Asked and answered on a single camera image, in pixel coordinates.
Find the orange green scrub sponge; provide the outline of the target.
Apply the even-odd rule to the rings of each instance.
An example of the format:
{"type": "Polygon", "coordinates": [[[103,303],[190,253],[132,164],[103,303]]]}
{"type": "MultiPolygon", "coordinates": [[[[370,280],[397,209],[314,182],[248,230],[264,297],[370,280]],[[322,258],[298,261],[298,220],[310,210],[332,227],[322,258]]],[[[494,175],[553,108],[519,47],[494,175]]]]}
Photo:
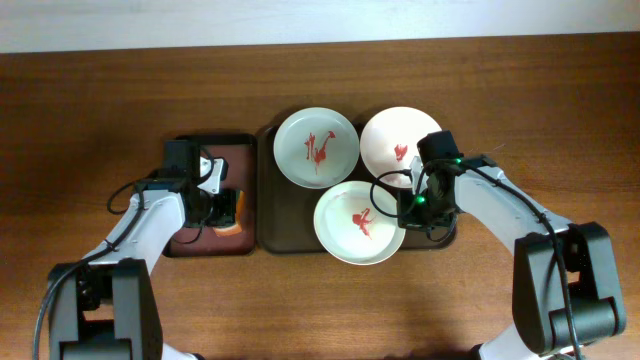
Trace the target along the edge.
{"type": "Polygon", "coordinates": [[[214,232],[219,237],[229,237],[240,234],[243,231],[242,218],[246,212],[246,195],[242,190],[236,190],[236,203],[234,212],[234,223],[231,225],[216,226],[214,232]]]}

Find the white plate front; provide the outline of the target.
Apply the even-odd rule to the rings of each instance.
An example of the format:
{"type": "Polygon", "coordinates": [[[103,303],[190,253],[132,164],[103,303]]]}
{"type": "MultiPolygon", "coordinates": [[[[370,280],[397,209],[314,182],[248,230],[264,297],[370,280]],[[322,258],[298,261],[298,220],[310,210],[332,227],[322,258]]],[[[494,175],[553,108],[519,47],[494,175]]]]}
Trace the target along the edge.
{"type": "Polygon", "coordinates": [[[394,255],[406,231],[389,216],[396,199],[369,182],[349,181],[331,187],[313,214],[316,236],[324,249],[353,265],[374,265],[394,255]]]}

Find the grey-white plate with sauce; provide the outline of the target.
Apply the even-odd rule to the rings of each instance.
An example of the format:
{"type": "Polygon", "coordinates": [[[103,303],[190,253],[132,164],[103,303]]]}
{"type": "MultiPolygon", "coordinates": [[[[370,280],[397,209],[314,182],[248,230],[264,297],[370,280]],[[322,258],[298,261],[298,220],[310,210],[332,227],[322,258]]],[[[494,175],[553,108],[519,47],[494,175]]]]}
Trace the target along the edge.
{"type": "Polygon", "coordinates": [[[328,188],[355,169],[359,136],[342,114],[323,107],[305,108],[278,127],[273,155],[280,172],[292,183],[308,189],[328,188]]]}

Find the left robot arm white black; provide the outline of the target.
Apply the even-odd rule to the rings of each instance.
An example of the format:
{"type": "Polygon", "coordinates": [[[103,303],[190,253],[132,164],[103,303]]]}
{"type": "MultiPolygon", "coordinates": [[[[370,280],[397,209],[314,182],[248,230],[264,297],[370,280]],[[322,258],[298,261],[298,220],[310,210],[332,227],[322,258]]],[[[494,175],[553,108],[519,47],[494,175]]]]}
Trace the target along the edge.
{"type": "Polygon", "coordinates": [[[46,332],[52,359],[189,359],[168,345],[150,275],[182,228],[231,225],[235,194],[221,187],[228,163],[192,139],[164,145],[162,165],[128,183],[129,206],[92,251],[49,272],[32,340],[46,332]]]}

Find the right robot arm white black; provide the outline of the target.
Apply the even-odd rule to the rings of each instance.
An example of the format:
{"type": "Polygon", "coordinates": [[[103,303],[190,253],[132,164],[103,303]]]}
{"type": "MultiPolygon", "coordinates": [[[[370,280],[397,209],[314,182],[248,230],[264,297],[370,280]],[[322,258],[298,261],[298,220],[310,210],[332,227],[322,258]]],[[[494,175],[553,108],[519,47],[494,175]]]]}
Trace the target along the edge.
{"type": "Polygon", "coordinates": [[[512,254],[513,323],[472,350],[476,359],[579,359],[581,349],[624,332],[626,310],[612,242],[596,222],[576,224],[514,185],[492,159],[464,156],[448,131],[417,143],[412,192],[398,224],[454,230],[480,221],[512,254]]]}

